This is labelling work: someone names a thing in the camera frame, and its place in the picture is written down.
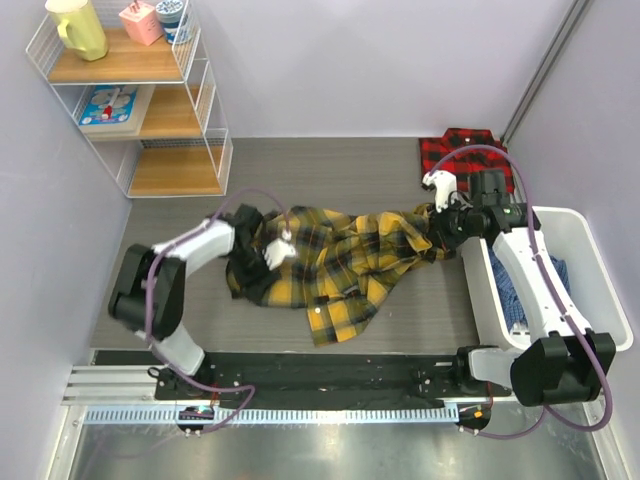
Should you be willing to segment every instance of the wall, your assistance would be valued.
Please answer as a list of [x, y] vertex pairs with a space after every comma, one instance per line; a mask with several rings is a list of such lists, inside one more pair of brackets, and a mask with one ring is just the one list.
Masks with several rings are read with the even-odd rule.
[[199, 0], [236, 137], [502, 132], [571, 0]]
[[624, 443], [635, 444], [636, 451], [639, 17], [640, 3], [634, 0], [593, 2], [510, 145], [530, 179], [536, 204], [575, 208], [587, 217], [632, 323], [636, 344], [616, 358], [610, 379]]
[[40, 478], [71, 365], [86, 354], [129, 202], [28, 61], [44, 2], [4, 6], [0, 49], [0, 465]]

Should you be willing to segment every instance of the pink box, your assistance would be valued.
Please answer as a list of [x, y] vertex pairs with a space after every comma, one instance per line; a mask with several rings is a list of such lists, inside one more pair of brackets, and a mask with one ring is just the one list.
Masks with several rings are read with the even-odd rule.
[[164, 35], [156, 9], [148, 3], [132, 3], [120, 12], [120, 19], [131, 40], [143, 45], [151, 45]]

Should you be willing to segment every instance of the white plastic basket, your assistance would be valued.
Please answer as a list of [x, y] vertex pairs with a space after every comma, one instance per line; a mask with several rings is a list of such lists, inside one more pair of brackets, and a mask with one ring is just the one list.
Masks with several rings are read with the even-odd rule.
[[[617, 350], [627, 350], [633, 343], [633, 333], [586, 219], [566, 208], [534, 210], [549, 253], [567, 262], [574, 304], [595, 332], [610, 333]], [[528, 332], [510, 334], [507, 330], [486, 242], [479, 238], [467, 240], [461, 255], [480, 342], [503, 349], [528, 348]]]

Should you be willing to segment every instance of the mug handle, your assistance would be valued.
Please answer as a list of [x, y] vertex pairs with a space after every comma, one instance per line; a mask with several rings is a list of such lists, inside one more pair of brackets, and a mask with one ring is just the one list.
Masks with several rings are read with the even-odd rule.
[[74, 45], [73, 42], [71, 41], [71, 38], [69, 38], [69, 20], [66, 18], [63, 18], [62, 21], [58, 24], [58, 36], [60, 37], [60, 40], [62, 40], [62, 43], [64, 43], [67, 48], [80, 50], [81, 52], [87, 51], [86, 48], [77, 47], [76, 45]]

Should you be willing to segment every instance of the book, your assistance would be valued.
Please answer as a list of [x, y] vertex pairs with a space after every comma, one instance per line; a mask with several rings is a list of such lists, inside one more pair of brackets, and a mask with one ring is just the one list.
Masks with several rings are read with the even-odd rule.
[[90, 140], [135, 138], [153, 96], [154, 85], [98, 85], [89, 93], [78, 126]]

